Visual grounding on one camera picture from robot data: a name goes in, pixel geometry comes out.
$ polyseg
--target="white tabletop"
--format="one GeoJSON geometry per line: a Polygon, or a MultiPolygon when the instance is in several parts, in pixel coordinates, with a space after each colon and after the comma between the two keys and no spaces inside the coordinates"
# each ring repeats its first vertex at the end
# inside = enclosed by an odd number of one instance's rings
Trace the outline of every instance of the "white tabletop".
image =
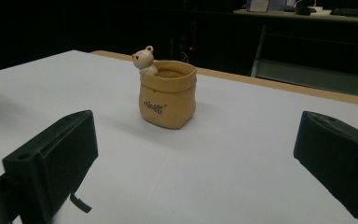
{"type": "Polygon", "coordinates": [[[358,105],[198,76],[180,130],[144,121],[131,62],[79,51],[0,71],[1,160],[57,119],[90,109],[99,158],[57,223],[358,223],[293,157],[304,110],[358,128],[358,105]]]}

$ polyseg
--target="tan pot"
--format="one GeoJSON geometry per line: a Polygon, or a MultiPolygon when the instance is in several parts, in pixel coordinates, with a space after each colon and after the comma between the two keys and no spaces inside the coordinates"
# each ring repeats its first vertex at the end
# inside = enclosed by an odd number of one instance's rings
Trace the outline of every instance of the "tan pot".
{"type": "Polygon", "coordinates": [[[141,114],[158,126],[180,129],[196,111],[197,68],[177,61],[158,61],[154,65],[157,74],[141,75],[141,114]]]}

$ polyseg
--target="teddy bear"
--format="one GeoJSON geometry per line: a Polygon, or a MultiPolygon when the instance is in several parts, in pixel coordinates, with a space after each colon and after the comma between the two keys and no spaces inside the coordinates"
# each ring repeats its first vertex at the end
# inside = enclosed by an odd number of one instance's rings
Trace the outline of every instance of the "teddy bear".
{"type": "Polygon", "coordinates": [[[152,46],[147,46],[145,49],[132,54],[133,64],[139,69],[141,76],[144,74],[153,76],[158,72],[156,66],[153,65],[153,50],[152,46]]]}

